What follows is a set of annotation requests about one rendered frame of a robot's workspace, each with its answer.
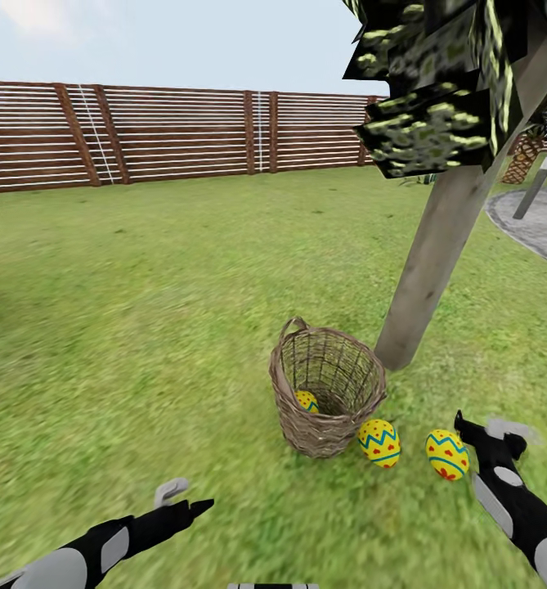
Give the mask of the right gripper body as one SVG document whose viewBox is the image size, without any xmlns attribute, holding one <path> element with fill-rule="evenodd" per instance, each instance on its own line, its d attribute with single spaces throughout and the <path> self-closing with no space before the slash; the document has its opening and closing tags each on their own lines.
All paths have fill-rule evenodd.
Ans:
<svg viewBox="0 0 547 589">
<path fill-rule="evenodd" d="M 517 461 L 524 447 L 522 438 L 518 436 L 505 434 L 503 440 L 492 438 L 486 434 L 483 426 L 471 421 L 463 420 L 460 428 L 461 432 L 463 432 L 463 438 L 459 437 L 459 439 L 474 446 L 477 455 L 481 450 L 492 448 L 492 450 L 505 453 L 510 461 Z"/>
</svg>

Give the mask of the wicker basket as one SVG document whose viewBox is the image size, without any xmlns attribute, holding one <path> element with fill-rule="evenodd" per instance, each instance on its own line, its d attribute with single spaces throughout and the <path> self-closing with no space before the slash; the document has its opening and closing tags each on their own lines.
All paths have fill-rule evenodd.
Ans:
<svg viewBox="0 0 547 589">
<path fill-rule="evenodd" d="M 292 323 L 300 326 L 300 330 L 285 336 L 287 326 Z M 358 388 L 352 391 L 354 396 L 350 404 L 323 387 L 320 381 L 310 386 L 309 376 L 304 376 L 303 390 L 315 392 L 322 398 L 332 401 L 338 408 L 332 414 L 307 410 L 299 402 L 295 393 L 296 389 L 288 378 L 285 368 L 287 363 L 284 351 L 287 349 L 287 343 L 290 342 L 290 356 L 295 359 L 303 355 L 301 349 L 296 349 L 297 339 L 312 334 L 342 338 L 348 345 L 358 347 L 357 357 L 364 353 L 364 357 L 369 360 L 365 364 L 365 374 Z M 374 355 L 372 348 L 346 331 L 309 326 L 302 318 L 290 317 L 286 325 L 282 326 L 279 343 L 272 349 L 268 365 L 284 438 L 290 447 L 307 457 L 334 459 L 344 452 L 361 424 L 365 424 L 367 418 L 377 411 L 383 400 L 387 399 L 385 368 Z"/>
</svg>

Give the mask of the easter egg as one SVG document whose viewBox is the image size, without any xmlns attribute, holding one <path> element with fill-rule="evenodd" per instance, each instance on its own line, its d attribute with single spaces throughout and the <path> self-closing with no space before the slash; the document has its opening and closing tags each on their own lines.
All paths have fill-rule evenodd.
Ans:
<svg viewBox="0 0 547 589">
<path fill-rule="evenodd" d="M 469 450 L 456 434 L 444 429 L 430 432 L 425 448 L 432 467 L 444 479 L 457 480 L 468 472 Z"/>
<path fill-rule="evenodd" d="M 295 393 L 299 402 L 309 411 L 319 413 L 326 408 L 325 403 L 328 399 L 319 399 L 315 392 L 308 392 L 298 388 Z"/>
<path fill-rule="evenodd" d="M 362 451 L 376 465 L 392 468 L 398 462 L 400 440 L 397 431 L 387 421 L 366 421 L 356 432 Z"/>
</svg>

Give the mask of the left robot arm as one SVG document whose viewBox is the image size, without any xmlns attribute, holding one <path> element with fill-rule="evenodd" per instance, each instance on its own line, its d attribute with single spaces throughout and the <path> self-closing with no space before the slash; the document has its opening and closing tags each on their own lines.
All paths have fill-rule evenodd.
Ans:
<svg viewBox="0 0 547 589">
<path fill-rule="evenodd" d="M 190 487 L 183 477 L 162 484 L 153 511 L 111 519 L 87 534 L 51 551 L 0 579 L 0 589 L 96 589 L 106 573 L 126 560 L 194 524 L 194 518 L 213 506 L 213 500 L 169 500 Z"/>
</svg>

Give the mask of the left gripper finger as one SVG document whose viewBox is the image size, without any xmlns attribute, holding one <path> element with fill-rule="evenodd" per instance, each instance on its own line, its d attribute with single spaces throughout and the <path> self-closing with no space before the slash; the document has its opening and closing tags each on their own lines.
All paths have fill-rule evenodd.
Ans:
<svg viewBox="0 0 547 589">
<path fill-rule="evenodd" d="M 213 506 L 213 500 L 196 501 L 190 505 L 191 524 L 194 524 L 194 518 Z"/>
</svg>

